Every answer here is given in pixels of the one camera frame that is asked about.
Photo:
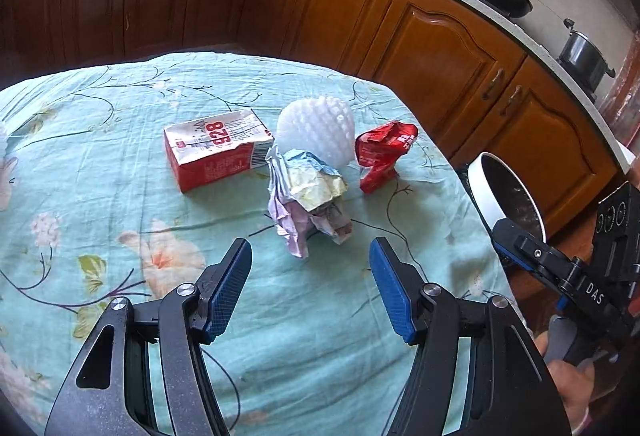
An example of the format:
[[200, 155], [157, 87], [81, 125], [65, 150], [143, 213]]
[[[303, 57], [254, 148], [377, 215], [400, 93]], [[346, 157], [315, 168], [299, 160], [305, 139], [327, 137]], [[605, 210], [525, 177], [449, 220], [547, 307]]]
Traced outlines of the person's right hand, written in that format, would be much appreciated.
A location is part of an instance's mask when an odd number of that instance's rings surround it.
[[594, 371], [591, 359], [580, 367], [563, 360], [551, 360], [547, 364], [551, 378], [563, 401], [563, 406], [573, 435], [579, 435], [589, 424], [589, 404], [594, 390]]

